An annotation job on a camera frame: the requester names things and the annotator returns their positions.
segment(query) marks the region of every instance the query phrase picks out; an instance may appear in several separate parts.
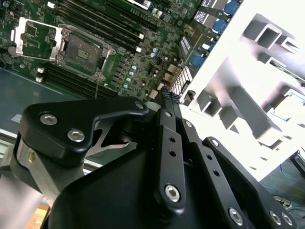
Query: wire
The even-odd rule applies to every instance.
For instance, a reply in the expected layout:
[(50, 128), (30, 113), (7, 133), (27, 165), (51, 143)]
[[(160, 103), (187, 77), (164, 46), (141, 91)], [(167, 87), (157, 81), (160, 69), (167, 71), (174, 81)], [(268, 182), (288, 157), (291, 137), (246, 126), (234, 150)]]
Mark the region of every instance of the wire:
[(302, 189), (303, 191), (305, 191), (305, 188), (302, 187), (300, 184), (298, 184), (295, 180), (293, 180), (292, 178), (290, 178), (289, 176), (286, 175), (286, 173), (283, 170), (283, 164), (280, 165), (280, 169), (282, 171), (282, 174), (284, 175), (284, 177), (286, 177), (287, 179), (291, 180), (295, 185), (297, 185), (300, 189)]
[(273, 191), (275, 194), (277, 194), (278, 196), (280, 196), (280, 194), (278, 192), (276, 192), (273, 188), (266, 186), (266, 185), (262, 185), (263, 187), (266, 187), (268, 189), (270, 189), (271, 191)]

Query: ram slot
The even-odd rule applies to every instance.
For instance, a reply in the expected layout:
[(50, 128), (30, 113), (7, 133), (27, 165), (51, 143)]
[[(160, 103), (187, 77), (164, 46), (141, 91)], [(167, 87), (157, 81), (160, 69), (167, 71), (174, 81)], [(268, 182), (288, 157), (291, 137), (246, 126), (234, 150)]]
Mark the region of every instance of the ram slot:
[(64, 2), (60, 3), (63, 7), (66, 7), (66, 5), (70, 6), (70, 8), (74, 8), (77, 11), (82, 12), (82, 15), (87, 16), (90, 20), (96, 21), (100, 25), (106, 27), (108, 30), (114, 31), (114, 35), (116, 36), (124, 36), (127, 37), (130, 40), (136, 41), (139, 43), (141, 41), (141, 38), (139, 37), (139, 34), (134, 34), (120, 26), (118, 26), (116, 23), (112, 23), (111, 21), (105, 19), (102, 15), (98, 15), (96, 13), (95, 9), (87, 9), (84, 6), (77, 4), (75, 2), (65, 0)]
[(107, 0), (106, 5), (117, 10), (118, 12), (122, 13), (126, 17), (131, 18), (135, 22), (141, 24), (142, 26), (144, 26), (152, 31), (157, 31), (157, 29), (158, 29), (157, 25), (154, 25), (154, 24), (150, 23), (149, 21), (146, 21), (143, 18), (138, 17), (137, 15), (130, 13), (128, 10), (126, 10), (125, 8), (121, 7), (120, 5), (118, 5), (112, 1)]
[(122, 40), (124, 40), (126, 43), (129, 43), (130, 45), (133, 45), (136, 47), (139, 44), (139, 41), (130, 38), (129, 36), (121, 33), (119, 30), (109, 27), (104, 23), (101, 23), (98, 18), (92, 18), (91, 15), (84, 14), (79, 9), (73, 8), (71, 5), (61, 4), (60, 9), (62, 11), (65, 11), (70, 14), (77, 14), (79, 18), (82, 18), (84, 21), (88, 22), (95, 28), (99, 28), (107, 33), (109, 33), (112, 36), (118, 37)]
[[(46, 81), (86, 98), (95, 98), (96, 83), (86, 80), (58, 66), (48, 64), (44, 73)], [(97, 98), (110, 98), (117, 93), (99, 85)]]
[(140, 30), (138, 30), (137, 28), (129, 25), (127, 22), (125, 22), (125, 21), (118, 21), (118, 19), (115, 18), (114, 16), (112, 16), (112, 15), (108, 14), (107, 12), (104, 12), (104, 11), (98, 9), (98, 8), (92, 7), (92, 5), (90, 5), (89, 3), (87, 3), (87, 2), (85, 2), (83, 0), (76, 0), (76, 2), (78, 4), (80, 4), (82, 7), (86, 8), (87, 10), (89, 10), (91, 12), (96, 12), (101, 17), (105, 17), (105, 20), (111, 22), (113, 25), (115, 25), (117, 27), (122, 27), (124, 30), (126, 30), (127, 32), (133, 34), (137, 38), (140, 37), (140, 34), (142, 32)]
[(130, 45), (130, 44), (126, 43), (124, 40), (122, 40), (118, 37), (112, 36), (104, 30), (94, 27), (91, 23), (85, 22), (85, 20), (80, 17), (72, 17), (71, 13), (66, 12), (66, 9), (58, 10), (57, 14), (59, 16), (61, 16), (62, 18), (70, 21), (71, 23), (77, 25), (80, 28), (84, 28), (85, 30), (88, 30), (101, 37), (104, 37), (105, 39), (107, 39), (111, 42), (117, 43), (119, 46), (121, 46), (131, 52), (135, 52), (136, 47), (134, 45)]

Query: black metal bracket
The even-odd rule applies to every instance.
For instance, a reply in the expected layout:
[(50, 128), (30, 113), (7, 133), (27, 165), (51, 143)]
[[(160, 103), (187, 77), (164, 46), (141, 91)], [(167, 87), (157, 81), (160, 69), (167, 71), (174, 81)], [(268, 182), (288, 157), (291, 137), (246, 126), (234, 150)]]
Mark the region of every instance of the black metal bracket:
[(204, 184), (212, 190), (222, 224), (234, 229), (254, 228), (240, 209), (214, 152), (202, 144), (193, 124), (181, 119), (179, 131), (183, 136), (183, 151), (187, 153), (187, 159), (192, 161), (201, 173)]
[[(147, 113), (143, 102), (133, 97), (34, 104), (23, 113), (20, 134), (28, 147), (60, 165), (72, 167), (80, 164), (91, 148), (98, 121), (141, 118)], [(49, 124), (44, 124), (42, 117)], [(73, 129), (81, 130), (82, 141), (71, 141), (67, 137)]]
[(157, 135), (155, 198), (168, 211), (166, 215), (180, 215), (186, 204), (183, 152), (172, 106), (158, 111)]
[(256, 228), (296, 228), (291, 215), (217, 139), (208, 137), (203, 140), (203, 145), (212, 150), (234, 196)]

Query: capacitor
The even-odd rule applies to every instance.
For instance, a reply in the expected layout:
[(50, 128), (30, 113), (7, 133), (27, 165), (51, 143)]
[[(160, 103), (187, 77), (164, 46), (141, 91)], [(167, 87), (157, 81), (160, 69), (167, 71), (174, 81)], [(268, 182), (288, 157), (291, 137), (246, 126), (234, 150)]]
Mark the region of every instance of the capacitor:
[(158, 17), (161, 17), (162, 14), (163, 14), (163, 12), (160, 10), (157, 12)]
[(2, 3), (2, 6), (5, 7), (5, 8), (8, 8), (10, 6), (10, 4), (7, 1), (4, 1)]
[(153, 8), (152, 13), (156, 13), (158, 11), (157, 8)]
[(38, 82), (38, 83), (41, 83), (43, 81), (42, 73), (37, 73), (36, 74), (35, 81)]

